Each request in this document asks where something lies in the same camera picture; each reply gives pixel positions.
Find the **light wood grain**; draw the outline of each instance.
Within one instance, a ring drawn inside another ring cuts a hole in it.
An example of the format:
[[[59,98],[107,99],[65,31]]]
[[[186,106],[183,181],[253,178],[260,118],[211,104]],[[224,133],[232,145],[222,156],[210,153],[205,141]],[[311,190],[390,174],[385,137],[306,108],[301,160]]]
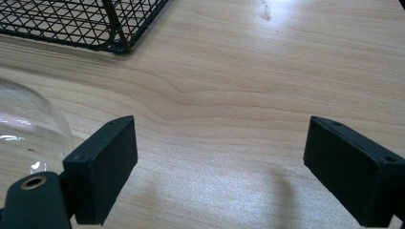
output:
[[[0,77],[48,97],[75,146],[135,116],[104,228],[360,228],[303,164],[309,117],[405,156],[404,28],[396,0],[172,0],[128,55],[0,36]]]

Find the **black wire mesh basket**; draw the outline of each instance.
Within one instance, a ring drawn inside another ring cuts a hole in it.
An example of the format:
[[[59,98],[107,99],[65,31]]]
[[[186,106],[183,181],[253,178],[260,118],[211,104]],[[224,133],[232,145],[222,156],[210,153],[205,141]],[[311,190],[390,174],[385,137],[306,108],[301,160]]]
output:
[[[128,52],[168,0],[0,0],[0,33]]]

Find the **round hole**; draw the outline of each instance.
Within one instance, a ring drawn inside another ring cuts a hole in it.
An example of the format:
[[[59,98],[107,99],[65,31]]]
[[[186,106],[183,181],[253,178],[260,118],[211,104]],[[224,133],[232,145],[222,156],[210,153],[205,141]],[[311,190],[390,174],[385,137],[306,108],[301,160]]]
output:
[[[31,190],[34,188],[37,188],[44,184],[47,181],[47,178],[44,176],[39,176],[39,177],[32,177],[24,181],[24,183],[21,184],[21,189],[23,190]]]
[[[384,159],[390,162],[396,162],[396,160],[390,156],[385,156]]]

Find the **black clamp jaw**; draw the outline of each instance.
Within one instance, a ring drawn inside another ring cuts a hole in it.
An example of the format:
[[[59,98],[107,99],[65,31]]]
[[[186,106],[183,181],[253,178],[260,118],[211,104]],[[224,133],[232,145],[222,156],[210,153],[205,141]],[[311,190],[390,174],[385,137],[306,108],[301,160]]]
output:
[[[9,189],[1,229],[103,224],[138,162],[134,118],[106,123],[63,160],[64,172],[24,177]]]
[[[304,163],[362,226],[405,221],[405,159],[351,128],[310,119]]]

